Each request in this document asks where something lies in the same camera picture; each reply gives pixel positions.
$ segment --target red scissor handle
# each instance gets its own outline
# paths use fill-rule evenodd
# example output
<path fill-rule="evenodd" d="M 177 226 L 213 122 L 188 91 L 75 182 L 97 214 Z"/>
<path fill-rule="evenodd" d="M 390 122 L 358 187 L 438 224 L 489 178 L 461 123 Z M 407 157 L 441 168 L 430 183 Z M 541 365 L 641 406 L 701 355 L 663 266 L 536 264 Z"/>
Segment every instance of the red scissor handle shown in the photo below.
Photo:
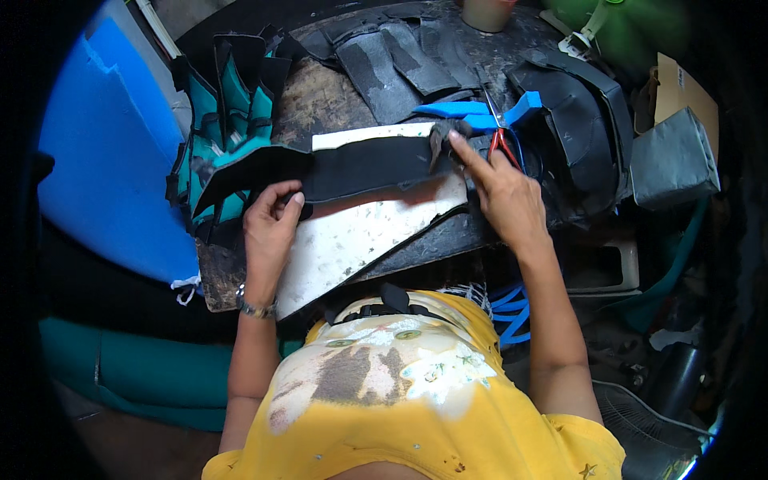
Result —
<path fill-rule="evenodd" d="M 491 147 L 488 149 L 488 160 L 491 160 L 491 152 L 494 150 L 501 150 L 507 155 L 507 158 L 509 161 L 512 162 L 512 164 L 520 171 L 523 171 L 522 168 L 520 168 L 520 164 L 518 163 L 518 159 L 515 157 L 515 154 L 512 153 L 512 151 L 509 149 L 509 146 L 507 145 L 507 141 L 504 139 L 504 129 L 499 128 L 497 131 L 493 132 L 493 137 L 491 137 Z"/>

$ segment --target wrist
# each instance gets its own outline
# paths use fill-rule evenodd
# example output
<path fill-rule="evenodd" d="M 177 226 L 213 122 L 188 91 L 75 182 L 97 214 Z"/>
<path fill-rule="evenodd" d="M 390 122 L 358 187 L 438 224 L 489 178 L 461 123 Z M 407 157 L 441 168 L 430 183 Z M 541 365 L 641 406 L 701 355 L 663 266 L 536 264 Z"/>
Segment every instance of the wrist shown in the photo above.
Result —
<path fill-rule="evenodd" d="M 527 239 L 517 244 L 507 242 L 520 266 L 530 266 L 554 256 L 554 244 L 548 233 L 537 239 Z"/>
<path fill-rule="evenodd" d="M 251 275 L 246 276 L 243 300 L 257 308 L 267 308 L 275 301 L 276 285 L 261 282 Z"/>

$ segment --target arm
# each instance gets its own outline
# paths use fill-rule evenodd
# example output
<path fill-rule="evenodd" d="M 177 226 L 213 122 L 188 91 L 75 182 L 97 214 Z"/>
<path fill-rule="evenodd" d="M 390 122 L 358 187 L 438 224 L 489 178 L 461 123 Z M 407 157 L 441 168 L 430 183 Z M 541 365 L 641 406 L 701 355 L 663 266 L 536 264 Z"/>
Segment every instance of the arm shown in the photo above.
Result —
<path fill-rule="evenodd" d="M 459 134 L 449 140 L 475 180 L 480 208 L 515 253 L 531 306 L 531 400 L 541 413 L 602 424 L 587 347 L 546 226 L 541 187 L 494 151 L 486 162 Z"/>
<path fill-rule="evenodd" d="M 279 204 L 278 199 L 300 188 L 298 180 L 270 185 L 243 216 L 246 251 L 243 299 L 253 306 L 267 307 L 275 298 L 277 280 L 288 259 L 304 196 L 293 195 L 287 205 Z M 275 320 L 241 313 L 227 378 L 227 416 L 219 453 L 245 446 L 250 426 L 279 363 Z"/>

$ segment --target bracelet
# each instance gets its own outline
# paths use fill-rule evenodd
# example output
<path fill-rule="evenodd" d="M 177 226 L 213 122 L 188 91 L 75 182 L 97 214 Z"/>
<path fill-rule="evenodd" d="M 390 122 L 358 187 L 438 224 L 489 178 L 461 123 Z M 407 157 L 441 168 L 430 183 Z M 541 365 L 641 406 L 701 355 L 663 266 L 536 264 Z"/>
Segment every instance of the bracelet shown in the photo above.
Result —
<path fill-rule="evenodd" d="M 267 318 L 270 316 L 275 316 L 275 312 L 277 310 L 277 302 L 273 302 L 272 305 L 267 307 L 253 306 L 245 301 L 243 298 L 244 293 L 245 283 L 241 283 L 240 288 L 238 288 L 235 292 L 235 304 L 237 304 L 237 309 L 240 312 L 245 313 L 248 316 L 252 316 L 253 318 Z"/>

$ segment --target wooden table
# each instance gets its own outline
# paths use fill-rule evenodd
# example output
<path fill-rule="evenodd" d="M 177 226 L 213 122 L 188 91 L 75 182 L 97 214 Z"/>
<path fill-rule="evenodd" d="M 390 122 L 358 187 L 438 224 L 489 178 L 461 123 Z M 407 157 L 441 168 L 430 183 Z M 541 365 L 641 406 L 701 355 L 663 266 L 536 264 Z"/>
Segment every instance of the wooden table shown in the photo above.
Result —
<path fill-rule="evenodd" d="M 516 97 L 511 94 L 511 86 L 503 71 L 523 62 L 517 53 L 538 46 L 555 48 L 562 38 L 560 32 L 537 17 L 538 11 L 533 8 L 518 5 L 503 32 L 486 34 L 462 22 L 461 11 L 451 0 L 420 3 L 427 15 L 452 27 L 469 57 L 485 69 L 492 82 L 489 90 L 503 110 L 515 104 Z M 356 12 L 314 22 L 291 31 L 291 35 L 301 40 L 324 25 L 354 14 Z M 326 68 L 312 58 L 304 58 L 286 83 L 272 140 L 308 151 L 314 134 L 375 125 L 371 111 L 344 73 Z M 381 257 L 348 283 L 385 276 L 497 243 L 498 237 L 486 223 L 476 200 L 476 195 L 470 194 L 469 205 L 464 211 L 441 219 L 420 236 Z M 245 278 L 243 252 L 231 252 L 197 241 L 197 254 L 209 309 L 235 309 L 234 292 Z"/>

